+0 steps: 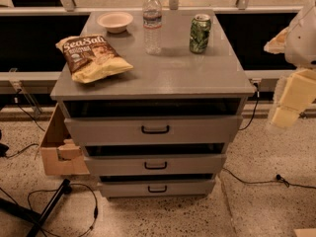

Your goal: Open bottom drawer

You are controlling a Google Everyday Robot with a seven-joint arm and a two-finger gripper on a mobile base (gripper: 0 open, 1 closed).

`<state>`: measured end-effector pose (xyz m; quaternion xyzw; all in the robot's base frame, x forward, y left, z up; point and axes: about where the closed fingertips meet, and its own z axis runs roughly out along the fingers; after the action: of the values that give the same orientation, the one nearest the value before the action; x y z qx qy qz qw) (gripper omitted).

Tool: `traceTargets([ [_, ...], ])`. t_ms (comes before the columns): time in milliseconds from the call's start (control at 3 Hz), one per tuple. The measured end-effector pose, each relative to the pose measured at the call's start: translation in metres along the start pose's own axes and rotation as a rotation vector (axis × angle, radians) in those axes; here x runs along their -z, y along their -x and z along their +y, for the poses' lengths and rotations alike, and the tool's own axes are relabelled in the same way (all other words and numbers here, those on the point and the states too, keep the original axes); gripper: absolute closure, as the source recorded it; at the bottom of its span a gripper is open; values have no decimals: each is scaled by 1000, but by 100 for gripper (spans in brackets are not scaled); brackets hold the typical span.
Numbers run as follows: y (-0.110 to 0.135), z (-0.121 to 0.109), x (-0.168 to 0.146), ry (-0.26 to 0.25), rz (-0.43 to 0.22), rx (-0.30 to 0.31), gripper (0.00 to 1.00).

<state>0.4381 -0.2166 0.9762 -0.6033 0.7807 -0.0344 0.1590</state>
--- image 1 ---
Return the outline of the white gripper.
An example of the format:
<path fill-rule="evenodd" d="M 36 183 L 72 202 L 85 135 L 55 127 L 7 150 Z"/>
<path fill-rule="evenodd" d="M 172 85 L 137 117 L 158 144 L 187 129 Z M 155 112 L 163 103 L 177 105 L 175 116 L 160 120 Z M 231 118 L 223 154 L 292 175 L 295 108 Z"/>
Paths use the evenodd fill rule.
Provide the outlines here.
<path fill-rule="evenodd" d="M 271 110 L 271 125 L 289 128 L 316 99 L 314 72 L 296 72 L 291 79 L 281 79 L 276 84 L 274 105 Z"/>

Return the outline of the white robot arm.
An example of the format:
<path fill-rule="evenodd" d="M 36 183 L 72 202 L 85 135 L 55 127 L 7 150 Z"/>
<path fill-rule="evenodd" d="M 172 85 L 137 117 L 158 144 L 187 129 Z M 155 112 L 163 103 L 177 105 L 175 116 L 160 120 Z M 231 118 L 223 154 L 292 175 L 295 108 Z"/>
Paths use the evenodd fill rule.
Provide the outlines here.
<path fill-rule="evenodd" d="M 285 61 L 296 67 L 278 79 L 268 115 L 267 130 L 283 132 L 316 100 L 316 0 L 309 0 L 289 25 L 266 43 L 264 51 L 283 53 Z"/>

